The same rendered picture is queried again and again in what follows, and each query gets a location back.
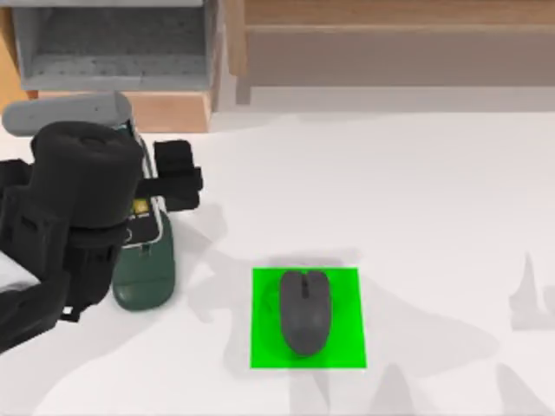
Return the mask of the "green square mat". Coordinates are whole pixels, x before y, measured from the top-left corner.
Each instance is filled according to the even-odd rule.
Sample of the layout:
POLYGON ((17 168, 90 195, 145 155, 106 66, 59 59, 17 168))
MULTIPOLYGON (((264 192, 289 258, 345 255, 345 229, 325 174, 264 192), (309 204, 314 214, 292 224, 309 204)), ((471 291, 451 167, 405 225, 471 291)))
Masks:
POLYGON ((251 272, 250 367, 259 370, 357 369, 367 366, 358 269, 342 266, 266 266, 251 272), (330 280, 332 321, 322 351, 304 357, 280 330, 279 281, 287 270, 321 270, 330 280))

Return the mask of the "orange wooden cupboard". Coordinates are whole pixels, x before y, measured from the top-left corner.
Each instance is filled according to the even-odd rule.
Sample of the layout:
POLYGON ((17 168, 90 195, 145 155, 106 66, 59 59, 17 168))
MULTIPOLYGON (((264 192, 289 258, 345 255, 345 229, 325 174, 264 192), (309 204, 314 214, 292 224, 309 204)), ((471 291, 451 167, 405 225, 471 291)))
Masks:
POLYGON ((25 100, 17 64, 11 9, 0 7, 0 113, 12 101, 25 100))

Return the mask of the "wooden open shelf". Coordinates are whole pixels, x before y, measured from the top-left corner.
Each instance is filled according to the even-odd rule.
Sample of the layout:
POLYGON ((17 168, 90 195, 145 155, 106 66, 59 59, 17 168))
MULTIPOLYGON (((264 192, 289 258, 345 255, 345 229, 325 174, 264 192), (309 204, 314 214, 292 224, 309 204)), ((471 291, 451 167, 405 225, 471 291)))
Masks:
POLYGON ((555 84, 555 0, 222 0, 237 99, 264 88, 555 84))

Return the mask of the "pale grey rounded box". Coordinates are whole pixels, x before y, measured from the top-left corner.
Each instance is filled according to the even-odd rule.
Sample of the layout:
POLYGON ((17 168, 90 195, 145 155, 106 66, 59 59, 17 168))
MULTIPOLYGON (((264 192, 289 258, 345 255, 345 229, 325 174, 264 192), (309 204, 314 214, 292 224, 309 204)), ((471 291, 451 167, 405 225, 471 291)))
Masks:
POLYGON ((33 136, 58 121, 85 121, 118 127, 133 118, 129 99, 120 92, 71 94, 10 103, 3 111, 4 129, 16 136, 33 136))

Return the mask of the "dark grey computer mouse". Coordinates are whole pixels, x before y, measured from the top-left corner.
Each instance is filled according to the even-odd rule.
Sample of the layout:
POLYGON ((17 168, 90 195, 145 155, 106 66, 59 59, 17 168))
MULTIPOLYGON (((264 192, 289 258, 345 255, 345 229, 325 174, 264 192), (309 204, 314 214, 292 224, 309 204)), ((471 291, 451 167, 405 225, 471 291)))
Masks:
POLYGON ((309 357, 322 351, 330 336, 330 280, 321 270, 287 270, 279 281, 280 330, 286 345, 309 357))

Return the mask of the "pale wooden drawer front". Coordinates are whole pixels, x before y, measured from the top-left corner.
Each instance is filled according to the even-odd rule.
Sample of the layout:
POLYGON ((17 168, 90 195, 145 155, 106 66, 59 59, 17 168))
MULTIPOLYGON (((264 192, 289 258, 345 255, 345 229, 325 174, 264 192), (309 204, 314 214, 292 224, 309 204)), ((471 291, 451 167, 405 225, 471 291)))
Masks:
POLYGON ((214 99, 210 91, 123 92, 134 124, 144 133, 206 133, 214 99))

